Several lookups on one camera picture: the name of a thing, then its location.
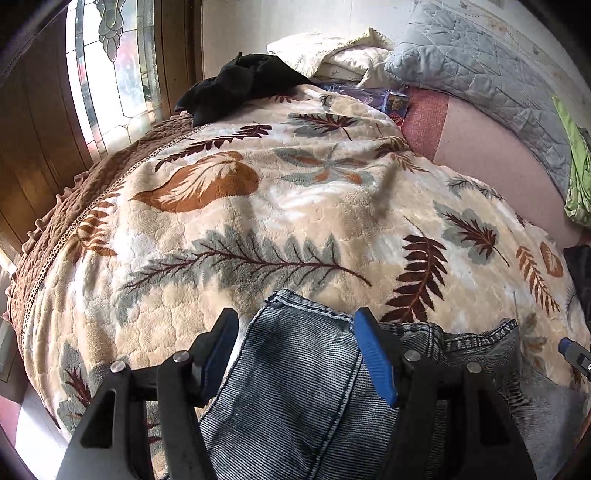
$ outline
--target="blue clamp pad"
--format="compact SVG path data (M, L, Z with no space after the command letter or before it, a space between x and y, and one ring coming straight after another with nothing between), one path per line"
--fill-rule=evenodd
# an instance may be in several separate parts
M394 384L392 363L379 340L381 328L367 307L355 312L354 325L357 344L374 382L375 391L393 407L398 399L398 391Z

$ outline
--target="wood paneling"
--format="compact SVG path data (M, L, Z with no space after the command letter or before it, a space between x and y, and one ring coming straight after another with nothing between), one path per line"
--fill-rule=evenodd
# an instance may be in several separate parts
M16 248L92 164L73 106L63 11L0 89L0 229Z
M203 79L202 0L154 1L163 115ZM37 36L0 88L0 231L16 247L92 161L70 91L66 12Z
M64 35L66 24L65 16L62 15L49 27L44 34L50 38L59 38ZM68 117L66 106L64 104L64 95L61 82L63 79L59 72L58 52L62 51L65 55L65 44L58 42L35 43L25 57L25 87L29 105L31 105L31 117L35 131L41 145L41 150L45 161L47 162L53 177L57 184L73 187L73 177L83 170L86 165L80 155L78 145L74 138L72 125ZM39 74L43 75L43 88L39 88ZM69 91L69 82L65 87ZM84 152L90 161L90 154L86 145Z
M154 36L163 114L203 79L201 0L154 1Z

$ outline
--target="denim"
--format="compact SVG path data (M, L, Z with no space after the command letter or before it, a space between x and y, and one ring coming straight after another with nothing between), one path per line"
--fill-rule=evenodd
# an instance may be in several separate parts
M585 395L559 387L527 362L516 321L491 332L448 334L431 323L382 324L437 362L478 362L505 397L538 479L551 479L576 445ZM225 479L374 479L397 409L374 390L352 317L290 290L265 301L200 426ZM438 405L426 478L443 458Z

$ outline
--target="clamp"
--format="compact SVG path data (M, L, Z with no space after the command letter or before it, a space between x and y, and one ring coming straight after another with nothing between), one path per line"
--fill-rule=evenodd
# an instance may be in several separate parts
M145 403L157 400L170 478L216 480L195 407L217 394L237 337L238 315L226 308L210 332L161 365L132 370L112 363L56 479L154 480Z
M368 308L356 312L354 325L376 392L399 409L378 480L425 478L441 401L447 405L444 459L435 478L535 480L509 408L478 363L453 367L406 349Z

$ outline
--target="black garment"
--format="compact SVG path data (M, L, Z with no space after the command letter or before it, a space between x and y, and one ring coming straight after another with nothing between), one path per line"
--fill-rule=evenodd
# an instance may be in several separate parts
M230 114L244 102L280 93L296 85L312 84L274 55L242 52L226 63L217 77L193 85L177 102L175 112L186 110L198 127Z
M577 298L585 315L585 323L591 330L591 247L577 245L564 249L564 259L573 277Z

